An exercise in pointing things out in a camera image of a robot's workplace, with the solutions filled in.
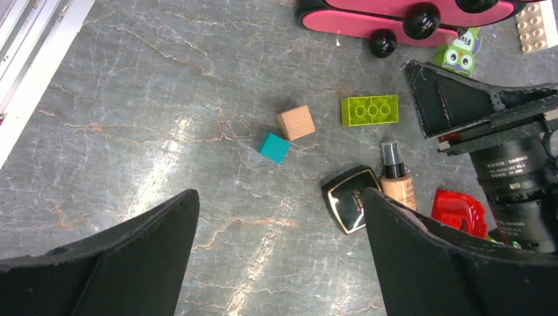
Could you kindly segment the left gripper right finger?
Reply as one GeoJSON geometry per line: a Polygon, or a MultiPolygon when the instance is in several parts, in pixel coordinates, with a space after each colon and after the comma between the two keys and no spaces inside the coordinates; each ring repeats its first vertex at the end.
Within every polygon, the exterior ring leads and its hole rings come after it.
{"type": "Polygon", "coordinates": [[[374,188],[363,215],[388,315],[556,315],[557,257],[495,244],[374,188]]]}

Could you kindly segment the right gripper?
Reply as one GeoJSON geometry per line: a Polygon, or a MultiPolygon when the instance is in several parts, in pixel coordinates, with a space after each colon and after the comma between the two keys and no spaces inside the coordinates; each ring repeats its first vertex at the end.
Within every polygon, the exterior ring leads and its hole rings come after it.
{"type": "Polygon", "coordinates": [[[502,242],[557,253],[557,85],[495,86],[418,61],[401,69],[423,136],[470,157],[502,242]]]}

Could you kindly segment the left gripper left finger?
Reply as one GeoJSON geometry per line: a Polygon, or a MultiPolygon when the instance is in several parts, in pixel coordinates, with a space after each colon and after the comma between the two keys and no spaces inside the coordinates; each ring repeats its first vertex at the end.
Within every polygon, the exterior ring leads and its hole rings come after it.
{"type": "Polygon", "coordinates": [[[2,315],[173,315],[195,238],[199,194],[37,255],[1,261],[2,315]]]}

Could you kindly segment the foundation bottle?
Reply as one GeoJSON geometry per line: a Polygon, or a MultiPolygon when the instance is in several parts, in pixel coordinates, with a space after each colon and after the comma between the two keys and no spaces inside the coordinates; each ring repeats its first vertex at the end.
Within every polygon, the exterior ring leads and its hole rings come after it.
{"type": "Polygon", "coordinates": [[[382,143],[384,175],[380,178],[382,191],[400,204],[417,210],[417,199],[413,177],[406,173],[399,152],[399,142],[392,140],[382,143]]]}

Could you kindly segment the black pink drawer organizer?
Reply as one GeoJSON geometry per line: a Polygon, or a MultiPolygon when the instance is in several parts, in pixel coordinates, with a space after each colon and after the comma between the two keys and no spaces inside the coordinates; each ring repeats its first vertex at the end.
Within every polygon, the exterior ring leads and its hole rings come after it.
{"type": "Polygon", "coordinates": [[[399,44],[437,47],[471,28],[501,22],[529,1],[296,1],[295,18],[315,32],[368,41],[378,58],[399,44]]]}

